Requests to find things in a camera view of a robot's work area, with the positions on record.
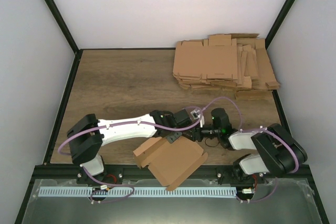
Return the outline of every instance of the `cardboard flap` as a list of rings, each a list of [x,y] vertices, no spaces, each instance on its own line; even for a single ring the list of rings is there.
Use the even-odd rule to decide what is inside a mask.
[[[231,40],[231,46],[237,46],[237,39]]]
[[[231,88],[235,88],[237,86],[237,84],[232,81],[213,81],[211,82],[211,84],[215,84],[217,86],[223,86],[223,87],[231,87]]]
[[[259,34],[231,34],[232,39],[234,38],[257,38]]]
[[[264,46],[265,40],[260,39],[260,44]],[[259,90],[269,90],[269,89],[277,89],[279,88],[279,83],[277,82],[272,65],[269,61],[269,57],[265,48],[256,49],[257,52],[257,63],[259,70],[259,84],[254,86],[255,89]]]
[[[137,157],[143,154],[145,151],[148,151],[149,148],[153,147],[162,137],[151,137],[145,142],[143,142],[137,149],[133,151],[133,154]]]
[[[189,89],[190,88],[190,84],[179,83],[179,85],[182,89]]]
[[[241,56],[242,56],[242,57],[241,57],[241,58],[242,58],[242,59],[241,59],[241,60],[242,60],[242,61],[241,61],[241,75],[242,75],[242,77],[243,77],[243,76],[246,76],[246,75],[245,75],[245,69],[246,69],[247,52],[244,52],[244,51],[243,51],[243,52],[241,53]]]
[[[266,82],[266,86],[269,89],[278,89],[280,87],[280,83],[277,81],[269,81],[269,82]]]
[[[218,80],[218,79],[227,79],[226,74],[221,74],[221,73],[208,73],[206,75],[207,80]]]
[[[212,86],[210,84],[190,84],[193,89],[199,90],[220,90],[222,89],[220,86]]]
[[[137,166],[144,168],[155,160],[168,146],[169,142],[165,138],[152,137],[148,139],[133,151]]]
[[[183,79],[183,80],[180,80],[179,83],[183,83],[183,84],[196,84],[196,83],[199,83],[199,80],[186,80],[186,79]]]
[[[166,179],[166,177],[161,173],[158,167],[153,164],[148,166],[148,170],[154,175],[154,177],[159,181],[161,186],[168,186],[171,183]]]
[[[173,191],[176,188],[178,188],[178,186],[180,184],[183,183],[183,181],[185,181],[187,178],[189,178],[190,175],[192,175],[192,173],[194,171],[196,171],[201,165],[204,164],[204,162],[207,160],[208,158],[208,154],[204,153],[197,161],[195,161],[184,173],[182,173],[173,183],[171,183],[169,185],[169,187],[166,188],[167,191]]]
[[[209,35],[209,46],[231,46],[231,34]]]
[[[252,88],[252,80],[250,76],[244,76],[243,78],[243,87],[247,89]]]
[[[248,74],[251,76],[251,79],[258,79],[259,73],[252,51],[247,52],[246,66],[248,68]]]
[[[266,48],[265,39],[256,39],[256,49]]]
[[[185,40],[182,42],[182,47],[203,47],[203,42],[194,40]]]
[[[183,74],[178,73],[178,77],[180,79],[186,79],[186,80],[200,80],[202,78],[202,74],[192,73],[192,72],[184,72]]]
[[[243,76],[242,76],[242,52],[243,52],[243,47],[241,45],[238,45],[237,47],[237,68],[238,68],[238,81],[237,84],[241,85],[243,84]]]
[[[250,45],[252,48],[255,48],[255,38],[238,38],[237,43],[242,44],[243,46],[245,45]]]
[[[243,50],[246,52],[252,52],[252,46],[251,45],[244,45]]]
[[[169,144],[148,169],[162,186],[171,185],[197,162],[202,153],[203,149],[196,142],[181,136]]]

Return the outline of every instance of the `black metal frame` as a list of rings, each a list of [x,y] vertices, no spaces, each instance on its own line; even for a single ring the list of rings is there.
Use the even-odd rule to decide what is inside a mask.
[[[286,15],[290,11],[290,8],[292,7],[295,0],[286,0],[278,17],[276,18],[270,32],[268,33],[266,37],[266,48],[270,45],[271,41],[273,40],[276,32],[280,28],[282,22],[284,21]],[[56,117],[55,125],[52,130],[51,138],[49,141],[49,145],[47,148],[47,152],[44,158],[44,164],[43,165],[37,165],[35,166],[32,178],[30,180],[30,183],[28,185],[26,195],[23,199],[21,208],[19,210],[17,219],[15,223],[19,224],[22,222],[25,210],[30,198],[30,194],[33,189],[33,185],[36,179],[77,179],[77,174],[79,172],[79,167],[75,166],[73,164],[51,164],[50,159],[51,155],[53,153],[56,139],[59,133],[60,125],[63,120],[64,112],[70,97],[71,88],[73,85],[73,82],[75,80],[75,76],[77,73],[77,69],[80,63],[80,59],[83,53],[83,50],[79,50],[77,47],[66,23],[64,22],[55,2],[53,0],[45,0],[47,3],[51,13],[53,14],[57,24],[59,25],[61,31],[63,32],[65,38],[67,39],[70,47],[73,49],[75,53],[75,58],[72,64],[71,72],[69,75],[69,79],[63,94],[63,98],[61,101],[61,105]],[[139,49],[174,49],[174,48],[132,48],[134,50]],[[286,130],[289,131],[289,125],[286,120],[285,113],[283,111],[283,108],[281,106],[280,98],[278,95],[278,92],[275,90],[273,91],[273,98],[276,104],[276,108],[280,117],[281,124],[286,128]],[[232,166],[230,165],[203,165],[198,170],[196,170],[191,177],[192,178],[207,178],[207,179],[217,179],[217,174],[222,173],[224,176],[221,177],[220,183],[221,184],[232,184],[234,186],[246,186],[246,182],[238,182],[233,181],[232,178],[225,176],[225,174],[228,174],[230,172],[230,169],[232,169]],[[107,170],[119,170],[123,174],[123,179],[146,179],[146,178],[154,178],[153,175],[150,173],[148,169],[138,169],[134,165],[107,165]],[[306,178],[308,180],[308,183],[310,187],[314,190],[314,200],[316,202],[316,205],[318,207],[318,211],[320,214],[320,217],[322,219],[323,223],[329,223],[327,215],[325,213],[322,201],[320,199],[318,190],[316,188],[314,179],[312,177],[310,168],[308,165],[302,165],[300,166],[300,169],[295,174],[288,174],[285,177],[287,178]]]

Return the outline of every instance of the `white cable tray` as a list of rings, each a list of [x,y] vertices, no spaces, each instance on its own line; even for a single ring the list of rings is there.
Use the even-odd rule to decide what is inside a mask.
[[[90,197],[93,187],[41,186],[39,197]],[[115,187],[108,192],[97,192],[95,197],[123,197],[132,191],[127,187]],[[165,187],[135,187],[132,198],[235,198],[236,187],[179,187],[166,191]]]

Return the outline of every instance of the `flattened cardboard box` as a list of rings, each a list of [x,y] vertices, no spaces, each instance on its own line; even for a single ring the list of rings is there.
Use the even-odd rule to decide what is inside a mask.
[[[208,39],[204,40],[189,40],[189,41],[179,41],[176,46],[175,60],[174,60],[174,70],[173,76],[178,80],[179,85],[183,89],[216,89],[215,87],[222,87],[226,90],[273,90],[278,89],[280,84],[277,82],[272,66],[270,64],[267,51],[265,48],[265,39],[257,39],[258,34],[216,34],[209,35]],[[187,53],[184,55],[184,63],[188,63],[188,71],[184,68],[180,68],[178,65],[181,63],[181,48],[186,52],[194,52],[208,50],[209,48],[225,48],[225,47],[236,47],[237,48],[237,58],[234,64],[231,60],[234,60],[234,56],[227,58],[227,56],[221,58],[216,58],[216,62],[213,63],[209,54],[204,57],[200,57],[203,63],[195,63],[199,59],[193,56],[194,53]],[[231,74],[231,78],[228,78],[230,71],[223,70],[223,62],[227,63],[229,59],[230,67],[232,72],[234,66],[237,69],[237,77]],[[204,67],[207,65],[206,71],[198,71],[197,68]],[[255,96],[256,98],[268,97],[264,95],[266,93],[262,92],[252,92],[250,97]]]
[[[177,79],[198,82],[209,79],[237,80],[237,39],[218,34],[204,40],[179,41],[176,44],[173,75]]]
[[[208,158],[208,154],[196,143],[181,136],[174,143],[167,139],[152,137],[134,152],[139,168],[146,165],[167,191],[175,190]]]

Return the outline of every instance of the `wire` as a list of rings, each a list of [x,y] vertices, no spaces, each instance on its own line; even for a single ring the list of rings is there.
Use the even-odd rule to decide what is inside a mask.
[[[106,177],[108,178],[108,177],[112,177],[113,178],[113,181],[114,181],[114,183],[116,183],[117,182],[117,177],[115,177],[113,174],[108,174],[108,175],[106,175]]]
[[[204,140],[204,143],[205,143],[206,146],[211,147],[211,148],[214,148],[214,147],[217,147],[217,146],[219,145],[219,140],[218,140],[218,143],[217,143],[216,145],[208,145],[208,144],[206,143],[206,141],[207,141],[208,139],[209,139],[209,138],[207,137],[207,138]]]
[[[101,203],[118,202],[118,201],[127,199],[127,198],[130,197],[132,194],[134,194],[134,191],[135,191],[134,186],[132,186],[132,185],[123,185],[123,184],[109,184],[109,183],[104,183],[104,182],[102,182],[102,181],[99,181],[99,180],[95,179],[95,178],[88,172],[88,170],[86,170],[86,168],[85,168],[84,166],[83,166],[82,168],[83,168],[84,172],[88,175],[88,177],[89,177],[91,180],[93,180],[94,182],[96,182],[97,184],[100,184],[100,185],[107,185],[107,186],[110,186],[110,187],[129,187],[129,188],[132,189],[132,191],[131,191],[129,194],[125,195],[124,197],[121,197],[121,198],[118,198],[118,199],[114,199],[114,200],[101,201]],[[90,199],[91,199],[91,201],[93,200],[93,199],[92,199],[93,195],[94,195],[96,192],[98,192],[98,191],[104,191],[104,190],[93,191],[92,194],[90,195]]]
[[[265,196],[264,198],[256,199],[256,200],[253,200],[253,198],[252,198],[252,200],[250,200],[250,201],[248,201],[248,200],[242,200],[242,199],[240,199],[238,196],[236,196],[236,198],[237,198],[237,200],[239,200],[240,202],[258,203],[258,202],[261,202],[261,201],[263,201],[263,200],[268,199],[269,197],[271,197],[271,196],[275,193],[275,191],[277,190],[277,188],[278,188],[278,184],[279,184],[279,181],[278,181],[278,178],[276,177],[276,178],[275,178],[275,185],[274,185],[273,190],[270,192],[269,195]]]
[[[255,174],[252,174],[252,177],[254,178],[254,193],[256,193],[258,180],[257,180],[257,176]]]

